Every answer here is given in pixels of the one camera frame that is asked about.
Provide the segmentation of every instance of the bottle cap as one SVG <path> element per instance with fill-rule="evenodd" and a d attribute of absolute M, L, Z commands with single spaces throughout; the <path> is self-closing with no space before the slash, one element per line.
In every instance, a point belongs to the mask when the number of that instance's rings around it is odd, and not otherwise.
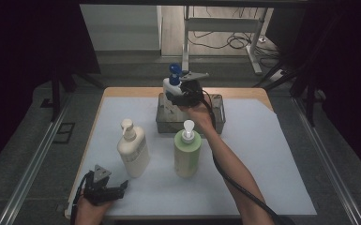
<path fill-rule="evenodd" d="M 177 74 L 177 75 L 179 75 L 179 76 L 180 76 L 180 74 L 182 74 L 181 67 L 180 67 L 180 65 L 178 65 L 178 64 L 170 64 L 170 65 L 169 65 L 169 71 L 170 71 L 171 73 Z"/>
<path fill-rule="evenodd" d="M 183 143 L 192 143 L 194 141 L 194 137 L 195 137 L 195 134 L 193 131 L 194 126 L 195 126 L 195 123 L 192 120 L 186 120 L 184 122 L 184 130 L 182 133 Z"/>
<path fill-rule="evenodd" d="M 170 64 L 169 71 L 171 72 L 171 76 L 169 76 L 169 83 L 173 86 L 177 86 L 180 83 L 180 75 L 182 74 L 180 65 Z"/>
<path fill-rule="evenodd" d="M 136 139 L 136 132 L 133 129 L 133 121 L 130 119 L 124 119 L 121 123 L 122 127 L 122 136 L 124 136 L 125 140 L 133 141 Z"/>

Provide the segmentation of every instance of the blue cap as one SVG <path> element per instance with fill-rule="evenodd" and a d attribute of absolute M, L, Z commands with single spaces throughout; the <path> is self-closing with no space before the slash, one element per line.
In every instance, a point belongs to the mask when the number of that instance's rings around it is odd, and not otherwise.
<path fill-rule="evenodd" d="M 173 86 L 176 86 L 180 83 L 180 75 L 182 73 L 181 67 L 178 64 L 170 64 L 169 71 L 172 73 L 169 76 L 169 83 Z"/>
<path fill-rule="evenodd" d="M 169 83 L 172 86 L 177 86 L 180 83 L 180 77 L 177 74 L 171 74 L 171 76 L 169 77 Z"/>
<path fill-rule="evenodd" d="M 177 74 L 178 76 L 180 76 L 180 74 L 182 73 L 181 67 L 178 64 L 170 64 L 169 65 L 169 71 L 172 74 Z"/>

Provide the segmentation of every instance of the white wall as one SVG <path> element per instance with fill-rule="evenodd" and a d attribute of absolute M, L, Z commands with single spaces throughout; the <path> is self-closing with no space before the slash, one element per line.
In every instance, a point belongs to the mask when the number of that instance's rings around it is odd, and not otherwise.
<path fill-rule="evenodd" d="M 81 5 L 95 51 L 160 50 L 160 6 Z"/>

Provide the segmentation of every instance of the human arm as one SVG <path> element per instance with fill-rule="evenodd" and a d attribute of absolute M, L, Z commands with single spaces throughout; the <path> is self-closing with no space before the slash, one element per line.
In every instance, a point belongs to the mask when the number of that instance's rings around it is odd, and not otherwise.
<path fill-rule="evenodd" d="M 241 187 L 247 189 L 259 200 L 264 202 L 263 195 L 248 168 L 216 133 L 206 107 L 203 104 L 200 104 L 193 108 L 179 108 L 183 112 L 188 113 L 190 119 L 197 124 L 198 128 L 200 128 L 221 169 Z M 258 204 L 227 181 L 225 181 L 225 183 L 233 196 L 243 224 L 274 224 L 271 217 Z"/>
<path fill-rule="evenodd" d="M 75 225 L 99 225 L 103 220 L 105 213 L 112 205 L 113 202 L 105 202 L 102 205 L 95 206 L 82 195 L 78 200 Z"/>

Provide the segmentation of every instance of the green soap bottle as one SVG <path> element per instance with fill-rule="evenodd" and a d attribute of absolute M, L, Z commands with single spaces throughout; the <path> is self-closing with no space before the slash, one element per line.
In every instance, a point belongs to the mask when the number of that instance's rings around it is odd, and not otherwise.
<path fill-rule="evenodd" d="M 193 130 L 194 122 L 186 120 L 184 129 L 174 136 L 174 168 L 177 175 L 191 177 L 198 170 L 201 151 L 201 135 Z"/>

